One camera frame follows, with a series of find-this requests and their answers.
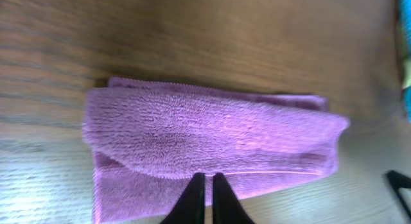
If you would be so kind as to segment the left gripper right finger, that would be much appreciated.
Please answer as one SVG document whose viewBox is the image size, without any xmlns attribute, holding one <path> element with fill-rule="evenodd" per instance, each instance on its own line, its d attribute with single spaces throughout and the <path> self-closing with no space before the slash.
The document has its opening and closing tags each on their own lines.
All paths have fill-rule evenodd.
<svg viewBox="0 0 411 224">
<path fill-rule="evenodd" d="M 213 223 L 255 224 L 222 173 L 217 173 L 213 177 Z"/>
</svg>

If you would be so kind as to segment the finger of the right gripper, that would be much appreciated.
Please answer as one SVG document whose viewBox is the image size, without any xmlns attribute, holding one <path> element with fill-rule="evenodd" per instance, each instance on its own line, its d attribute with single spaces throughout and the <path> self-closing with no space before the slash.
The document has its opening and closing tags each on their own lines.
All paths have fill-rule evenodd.
<svg viewBox="0 0 411 224">
<path fill-rule="evenodd" d="M 393 195 L 396 197 L 401 210 L 407 219 L 410 219 L 410 206 L 407 204 L 404 196 L 401 194 L 401 189 L 410 189 L 410 177 L 399 173 L 394 170 L 390 170 L 385 173 L 385 178 L 388 182 L 388 185 L 393 192 Z"/>
</svg>

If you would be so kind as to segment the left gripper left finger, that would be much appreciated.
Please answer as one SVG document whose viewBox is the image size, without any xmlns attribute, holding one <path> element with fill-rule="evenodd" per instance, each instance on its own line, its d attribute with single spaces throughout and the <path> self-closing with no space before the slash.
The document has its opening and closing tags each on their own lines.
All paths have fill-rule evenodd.
<svg viewBox="0 0 411 224">
<path fill-rule="evenodd" d="M 161 224 L 204 224 L 205 175 L 195 173 Z"/>
</svg>

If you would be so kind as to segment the purple microfiber cloth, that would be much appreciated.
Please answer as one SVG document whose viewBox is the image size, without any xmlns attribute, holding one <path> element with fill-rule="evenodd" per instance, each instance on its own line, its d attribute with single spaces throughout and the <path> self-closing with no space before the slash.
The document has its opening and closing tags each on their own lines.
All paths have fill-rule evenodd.
<svg viewBox="0 0 411 224">
<path fill-rule="evenodd" d="M 338 168 L 349 127 L 315 95 L 249 94 L 113 77 L 85 99 L 95 223 L 171 211 L 195 173 L 222 173 L 240 199 L 312 182 Z"/>
</svg>

